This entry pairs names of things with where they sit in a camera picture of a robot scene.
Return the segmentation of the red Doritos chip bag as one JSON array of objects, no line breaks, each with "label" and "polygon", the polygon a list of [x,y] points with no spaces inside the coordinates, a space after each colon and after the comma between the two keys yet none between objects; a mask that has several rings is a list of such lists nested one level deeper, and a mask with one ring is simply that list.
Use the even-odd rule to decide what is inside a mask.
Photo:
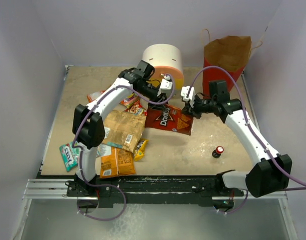
[{"label": "red Doritos chip bag", "polygon": [[181,109],[178,107],[171,105],[168,105],[168,107],[170,109],[169,114],[162,113],[161,108],[148,108],[145,127],[190,136],[193,117],[191,115],[182,114]]}]

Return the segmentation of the large gold snack bag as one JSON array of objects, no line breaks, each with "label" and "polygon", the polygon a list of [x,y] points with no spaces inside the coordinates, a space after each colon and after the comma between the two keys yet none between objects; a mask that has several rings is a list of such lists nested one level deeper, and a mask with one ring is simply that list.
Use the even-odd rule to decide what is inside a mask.
[{"label": "large gold snack bag", "polygon": [[146,116],[113,110],[104,121],[102,144],[134,153],[144,132]]}]

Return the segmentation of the red paper bag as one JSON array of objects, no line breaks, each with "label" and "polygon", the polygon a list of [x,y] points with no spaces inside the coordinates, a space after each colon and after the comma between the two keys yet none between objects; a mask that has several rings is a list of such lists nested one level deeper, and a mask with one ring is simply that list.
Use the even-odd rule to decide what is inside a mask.
[{"label": "red paper bag", "polygon": [[218,66],[229,73],[227,76],[219,69],[212,68],[203,72],[202,87],[203,94],[209,95],[209,82],[215,80],[225,80],[228,91],[231,91],[242,71],[246,67],[252,52],[259,48],[263,42],[260,40],[255,46],[252,46],[250,36],[228,35],[220,39],[209,40],[204,45],[203,67]]}]

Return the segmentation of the orange Kettle chip bag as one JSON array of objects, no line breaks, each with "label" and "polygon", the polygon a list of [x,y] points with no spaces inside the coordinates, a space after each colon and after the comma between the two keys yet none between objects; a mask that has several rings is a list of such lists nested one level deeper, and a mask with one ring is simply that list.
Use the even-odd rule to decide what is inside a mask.
[{"label": "orange Kettle chip bag", "polygon": [[136,174],[131,152],[105,144],[101,144],[98,150],[101,158],[101,179]]}]

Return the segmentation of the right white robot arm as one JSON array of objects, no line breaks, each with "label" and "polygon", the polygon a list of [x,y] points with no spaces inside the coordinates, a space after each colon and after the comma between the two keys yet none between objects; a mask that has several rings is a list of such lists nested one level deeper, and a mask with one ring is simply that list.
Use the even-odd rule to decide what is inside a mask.
[{"label": "right white robot arm", "polygon": [[226,196],[233,188],[248,190],[259,198],[261,196],[283,191],[288,187],[292,160],[288,154],[280,154],[261,135],[251,121],[247,112],[243,111],[239,99],[231,99],[224,80],[209,82],[209,99],[197,96],[193,87],[184,86],[180,96],[185,103],[182,113],[197,119],[202,114],[213,113],[226,124],[237,136],[252,161],[249,172],[229,170],[219,173],[219,181],[215,190]]}]

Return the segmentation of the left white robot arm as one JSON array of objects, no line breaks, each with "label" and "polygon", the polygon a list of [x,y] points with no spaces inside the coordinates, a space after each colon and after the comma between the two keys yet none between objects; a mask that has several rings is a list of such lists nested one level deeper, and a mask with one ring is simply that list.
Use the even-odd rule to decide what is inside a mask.
[{"label": "left white robot arm", "polygon": [[105,138],[104,122],[120,102],[135,93],[147,103],[166,104],[175,92],[175,81],[170,73],[164,73],[158,86],[148,81],[155,68],[143,60],[138,66],[123,70],[114,83],[94,102],[79,104],[74,110],[72,147],[78,149],[78,169],[74,182],[84,196],[94,194],[98,175],[95,169],[96,154]]}]

